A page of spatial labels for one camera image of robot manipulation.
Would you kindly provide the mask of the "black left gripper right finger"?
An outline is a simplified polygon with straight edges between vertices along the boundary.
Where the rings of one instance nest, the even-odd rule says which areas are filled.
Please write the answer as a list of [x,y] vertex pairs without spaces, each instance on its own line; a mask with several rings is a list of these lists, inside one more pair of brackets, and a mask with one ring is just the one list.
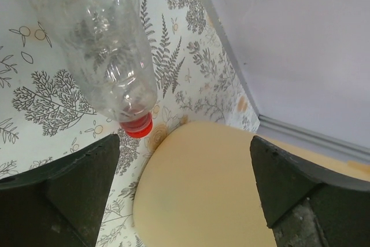
[[369,182],[254,136],[251,163],[277,246],[369,246]]

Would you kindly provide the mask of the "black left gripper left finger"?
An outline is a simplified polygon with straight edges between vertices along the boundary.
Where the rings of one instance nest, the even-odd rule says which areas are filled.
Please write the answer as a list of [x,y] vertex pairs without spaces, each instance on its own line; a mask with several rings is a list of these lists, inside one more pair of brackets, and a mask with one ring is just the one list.
[[1,179],[1,246],[95,246],[120,157],[111,134]]

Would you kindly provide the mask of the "clear bottle red cap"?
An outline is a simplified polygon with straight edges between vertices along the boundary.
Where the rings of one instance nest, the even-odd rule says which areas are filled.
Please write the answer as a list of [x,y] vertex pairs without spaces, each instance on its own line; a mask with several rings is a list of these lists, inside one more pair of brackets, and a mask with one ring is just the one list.
[[151,47],[139,0],[29,0],[87,102],[133,138],[153,127]]

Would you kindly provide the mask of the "yellow plastic bin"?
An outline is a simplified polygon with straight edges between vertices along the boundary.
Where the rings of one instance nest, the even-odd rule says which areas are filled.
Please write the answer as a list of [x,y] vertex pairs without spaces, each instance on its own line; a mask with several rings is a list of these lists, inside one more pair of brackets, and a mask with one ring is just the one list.
[[369,167],[344,163],[265,136],[211,122],[188,123],[156,149],[133,213],[146,246],[277,246],[251,163],[254,136],[340,174],[369,182]]

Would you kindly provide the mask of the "floral patterned table mat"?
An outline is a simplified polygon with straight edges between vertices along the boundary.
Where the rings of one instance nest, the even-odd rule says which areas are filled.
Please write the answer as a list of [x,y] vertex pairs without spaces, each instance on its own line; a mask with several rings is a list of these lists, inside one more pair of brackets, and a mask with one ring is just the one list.
[[260,122],[201,0],[140,0],[158,81],[153,131],[130,138],[87,103],[28,0],[1,0],[1,177],[40,167],[116,133],[120,159],[98,246],[142,246],[132,203],[156,147],[190,121],[251,132]]

